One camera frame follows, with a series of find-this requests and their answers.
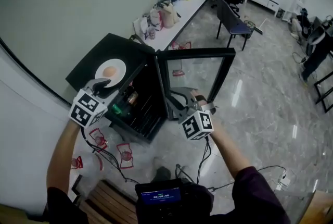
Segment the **mini fridge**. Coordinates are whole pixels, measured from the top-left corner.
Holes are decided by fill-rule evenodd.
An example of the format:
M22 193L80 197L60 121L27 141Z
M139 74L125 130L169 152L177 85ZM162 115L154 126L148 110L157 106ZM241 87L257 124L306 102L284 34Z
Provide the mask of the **mini fridge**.
M235 58L233 48L157 51L144 44L107 34L75 66L66 80L77 91L95 78L109 78L100 97L119 93L105 117L121 135L150 143L166 119L176 120L165 96L170 88L199 89L212 102ZM182 97L176 97L182 104Z

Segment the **marble floor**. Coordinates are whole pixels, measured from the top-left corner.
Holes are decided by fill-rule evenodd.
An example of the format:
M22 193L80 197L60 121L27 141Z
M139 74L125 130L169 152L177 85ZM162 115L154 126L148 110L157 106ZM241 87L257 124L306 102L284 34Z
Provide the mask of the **marble floor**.
M229 35L224 27L216 39L219 20L216 8L211 9L211 4L212 1L208 1L197 13L178 37L179 43L191 41L193 48L226 47ZM251 20L257 26L266 20L261 27L264 34L254 32L243 52L243 37L232 40L230 46L237 54L214 101L218 107L215 115L256 168L280 165L287 169L291 183L284 190L312 192L317 182L318 190L333 192L333 110L324 114L322 105L315 105L317 94L313 88L316 78L320 79L333 70L332 60L328 57L321 64L306 89L298 78L300 65L295 62L301 58L293 54L304 57L304 49L290 36L288 25L254 4L248 3L242 12L243 19ZM209 63L215 67L220 60L215 61L204 60L199 64L198 71L206 81L202 81L202 86L198 83L192 86L203 92L209 91L207 84L211 83L205 82L210 82L214 74L207 73L204 67L209 67ZM183 63L183 68L188 69L188 63ZM322 84L322 89L325 88L329 88L329 84ZM121 142L121 138L114 131L106 133L110 151L116 153L115 145ZM211 145L213 154L203 164L200 184L218 187L233 179L212 141ZM149 182L155 174L152 160L158 156L172 175L175 165L181 164L188 165L189 174L196 178L204 146L204 140L187 142L179 134L177 122L166 121L150 145L131 143L134 168L124 170L124 173L140 183ZM276 188L282 173L280 168L262 171L272 189ZM119 173L108 164L103 177L136 198L134 184L124 183ZM82 189L85 184L93 185L91 181L83 180ZM214 193L213 214L227 213L234 208L232 188L230 185Z

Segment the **person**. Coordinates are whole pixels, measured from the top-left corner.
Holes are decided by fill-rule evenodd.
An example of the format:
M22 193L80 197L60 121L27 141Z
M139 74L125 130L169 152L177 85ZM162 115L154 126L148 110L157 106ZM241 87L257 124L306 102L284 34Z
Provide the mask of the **person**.
M309 76L319 67L319 65L326 59L330 51L333 50L333 37L329 34L326 34L326 31L333 25L332 16L327 16L325 21L322 23L322 29L324 33L322 36L317 38L313 43L315 50L310 55L307 61L303 63L303 71L299 73L299 78L303 84L308 86Z
M226 215L210 216L213 205L213 195L200 185L189 184L188 191L196 198L195 206L190 212L185 211L181 219L173 223L290 223L281 203L271 190L265 178L249 163L233 140L227 135L220 121L213 121L214 132L210 135L217 145L226 165L235 179L232 197L235 209ZM47 171L47 205L49 222L52 223L88 223L86 213L73 205L67 197L69 173L74 144L79 132L79 126L69 120L56 145ZM165 167L160 167L153 181L169 179L171 173ZM148 223L149 213L144 205L137 203L138 223Z
M325 36L324 39L316 45L315 50L308 60L303 63L303 71L299 74L299 77L305 86L308 85L309 76L319 67L332 50L332 45L333 38Z
M291 33L290 35L302 45L311 34L312 23L308 20L308 11L303 8L301 14L291 18Z

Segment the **cable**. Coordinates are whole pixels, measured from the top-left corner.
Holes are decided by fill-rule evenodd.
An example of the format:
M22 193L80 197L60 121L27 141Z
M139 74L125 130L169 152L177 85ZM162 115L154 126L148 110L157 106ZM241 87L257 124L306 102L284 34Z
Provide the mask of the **cable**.
M300 62L297 62L296 61L296 59L295 59L295 57L294 57L294 54L296 54L296 55L298 55L298 57L301 59L301 61ZM296 52L293 52L292 53L292 59L295 61L295 63L297 63L297 64L301 64L301 63L304 63L305 62L305 60L306 60L306 58L304 57L304 58L302 58L298 53L296 53Z
M285 170L285 175L284 175L282 178L284 179L284 178L286 177L286 175L287 175L287 170L286 170L286 168L285 168L285 167L282 167L282 166L278 166L278 165L264 167L264 168L258 169L258 171L263 170L263 169L266 169L266 168L273 168L273 167L279 167L279 168L284 169L284 170ZM226 187L226 186L229 186L229 185L231 185L231 184L234 184L234 183L235 183L235 182L231 182L231 183L228 183L228 184L226 184L226 185L223 185L223 186L221 186L221 187L217 187L217 188L215 188L215 187L209 187L209 188L207 188L207 190L212 190L211 192L215 192L216 190L222 189L222 188L224 188L224 187Z
M202 166L203 162L205 162L208 159L208 157L210 157L210 155L212 154L212 148L209 145L209 138L208 138L208 136L205 137L205 139L206 139L206 146L204 148L204 152L203 152L203 156L202 156L202 161L200 162L199 168L198 168L197 184L199 184L199 180L200 180L201 166Z
M92 143L90 143L85 134L84 134L84 128L81 127L81 134L82 134L82 137L83 139L86 141L86 143L92 148L94 149L95 151L98 151L98 153L106 160L108 161L109 163L111 163L115 168L116 170L119 171L120 175L123 177L123 179L125 180L125 182L133 182L133 183L136 183L136 184L140 184L139 182L137 182L136 180L133 180L133 179L130 179L130 178L127 178L125 177L125 175L123 174L123 172L121 171L121 168L119 166L119 163L118 163L118 160L116 159L116 157L114 155L112 155L109 151L106 151L105 149L102 149ZM111 162L111 160L109 160L104 154L106 154L107 156L109 156L113 161L114 163Z
M202 157L202 160L199 164L199 168L198 168L198 174L197 174L197 184L199 184L199 181L200 181L200 172L201 172L201 167L202 167L202 164L203 162L205 162L209 157L210 155L212 154L212 148L210 147L210 144L209 144L209 138L208 136L205 137L205 140L206 140L206 145L204 147L204 151L203 151L203 157ZM178 179L178 173L177 173L177 170L180 170L180 172L182 172L192 183L195 183L194 180L181 168L180 164L177 164L176 165L176 169L175 169L175 177L176 179Z
M178 179L178 173L177 173L177 169L180 170L180 172L182 172L186 177L189 178L189 180L194 183L194 180L181 168L180 164L176 164L176 169L175 169L175 177L176 179Z

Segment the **egg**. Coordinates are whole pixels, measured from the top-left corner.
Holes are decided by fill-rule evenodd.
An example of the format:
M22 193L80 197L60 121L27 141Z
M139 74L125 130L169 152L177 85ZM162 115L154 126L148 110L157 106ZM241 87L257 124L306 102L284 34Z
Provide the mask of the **egg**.
M116 71L117 71L117 69L115 67L107 67L103 71L103 76L106 78L110 78L110 77L114 76Z

